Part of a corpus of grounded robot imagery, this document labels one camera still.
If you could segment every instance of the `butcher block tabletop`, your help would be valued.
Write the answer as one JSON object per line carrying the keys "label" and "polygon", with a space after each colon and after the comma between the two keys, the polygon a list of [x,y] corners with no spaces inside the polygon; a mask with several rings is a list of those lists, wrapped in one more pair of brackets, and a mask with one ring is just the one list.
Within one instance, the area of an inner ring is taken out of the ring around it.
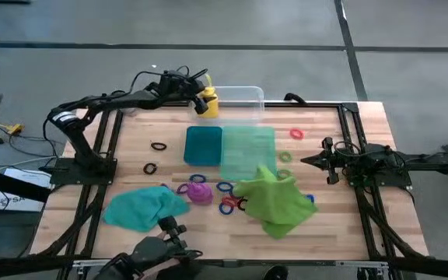
{"label": "butcher block tabletop", "polygon": [[[367,142],[390,145],[395,148],[390,126],[382,103],[359,103]],[[107,150],[108,137],[114,123],[111,114],[102,151]],[[84,132],[90,145],[96,136],[100,116]],[[352,139],[355,128],[348,118]],[[261,223],[242,211],[222,215],[218,206],[222,194],[215,189],[220,181],[218,167],[188,166],[184,160],[186,130],[194,125],[187,108],[163,107],[158,110],[140,110],[126,115],[121,127],[115,158],[118,159],[114,183],[107,189],[103,210],[112,198],[127,191],[166,184],[173,190],[199,173],[208,178],[214,190],[214,202],[209,206],[190,203],[191,210],[176,220],[187,227],[181,235],[188,248],[201,250],[207,259],[248,260],[364,260],[368,259],[362,224],[355,193],[345,180],[327,185],[327,173],[299,160],[321,151],[321,141],[330,136],[341,141],[338,113],[330,108],[269,108],[266,107],[261,126],[275,129],[276,151],[289,151],[293,161],[277,162],[278,169],[290,169],[297,179],[296,186],[304,194],[313,194],[319,211],[297,226],[284,238],[274,240],[261,228]],[[292,139],[291,128],[305,132],[303,140]],[[151,142],[167,144],[164,151],[150,147]],[[63,156],[73,157],[74,150],[67,144]],[[144,174],[146,163],[155,163],[153,175]],[[72,223],[82,185],[64,186],[51,194],[33,241],[31,253],[38,253],[52,244]],[[418,216],[412,200],[405,191],[396,187],[380,188],[387,219],[394,230],[415,250],[428,254]],[[377,245],[383,253],[379,230],[372,224]],[[89,220],[82,227],[76,253],[84,247]],[[120,252],[131,253],[134,246],[146,236],[160,232],[158,226],[149,233],[140,233],[105,224],[98,225],[93,258],[114,257]]]}

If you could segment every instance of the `lime green towel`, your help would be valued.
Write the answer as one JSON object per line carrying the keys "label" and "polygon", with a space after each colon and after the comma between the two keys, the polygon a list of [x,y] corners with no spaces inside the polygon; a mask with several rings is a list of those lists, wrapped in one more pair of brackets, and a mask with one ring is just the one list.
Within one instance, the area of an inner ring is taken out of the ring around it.
{"label": "lime green towel", "polygon": [[279,239],[317,211],[295,182],[293,176],[278,180],[267,167],[259,166],[255,180],[239,182],[233,193],[247,197],[245,212],[260,219],[264,231]]}
{"label": "lime green towel", "polygon": [[103,220],[110,225],[147,232],[159,219],[189,210],[184,199],[167,187],[147,187],[116,196],[105,210]]}

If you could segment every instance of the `concrete floor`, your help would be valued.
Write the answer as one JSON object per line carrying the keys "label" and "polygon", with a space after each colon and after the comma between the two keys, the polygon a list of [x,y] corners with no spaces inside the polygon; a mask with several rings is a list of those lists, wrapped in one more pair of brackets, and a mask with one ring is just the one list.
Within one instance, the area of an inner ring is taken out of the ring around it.
{"label": "concrete floor", "polygon": [[[343,5],[356,47],[448,47],[448,2],[354,0]],[[29,135],[39,135],[44,116],[63,101],[125,89],[138,71],[179,65],[193,71],[209,68],[219,85],[260,86],[269,100],[287,92],[308,100],[358,98],[345,51],[266,51],[259,46],[344,46],[332,1],[36,0],[0,5],[0,41],[138,44],[130,50],[0,48],[0,122],[23,122]],[[147,50],[139,44],[256,45],[256,50]],[[448,142],[448,50],[355,54],[368,99],[384,103],[402,152],[433,152]],[[64,141],[57,131],[51,130],[51,137]],[[45,143],[32,150],[51,152]],[[0,146],[0,164],[29,158]],[[448,259],[448,177],[413,173],[412,179],[430,254]],[[0,256],[15,256],[32,231],[0,228]],[[331,269],[294,270],[294,278],[355,278],[352,272]]]}

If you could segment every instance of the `purple toy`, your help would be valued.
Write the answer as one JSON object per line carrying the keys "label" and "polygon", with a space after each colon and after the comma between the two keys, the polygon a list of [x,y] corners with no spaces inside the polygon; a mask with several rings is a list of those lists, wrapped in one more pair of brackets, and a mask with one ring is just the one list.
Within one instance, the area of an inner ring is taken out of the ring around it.
{"label": "purple toy", "polygon": [[214,198],[212,189],[207,184],[195,182],[188,183],[187,196],[198,205],[209,205]]}

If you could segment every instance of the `green ring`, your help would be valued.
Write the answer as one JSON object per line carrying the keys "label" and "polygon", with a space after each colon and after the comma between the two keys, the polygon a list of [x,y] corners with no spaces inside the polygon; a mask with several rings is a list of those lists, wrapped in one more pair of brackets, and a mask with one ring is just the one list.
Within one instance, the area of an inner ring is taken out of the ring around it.
{"label": "green ring", "polygon": [[291,170],[278,170],[278,178],[279,179],[285,179],[292,175]]}
{"label": "green ring", "polygon": [[293,157],[292,154],[289,152],[280,152],[279,153],[279,161],[281,161],[282,163],[290,163],[292,162]]}

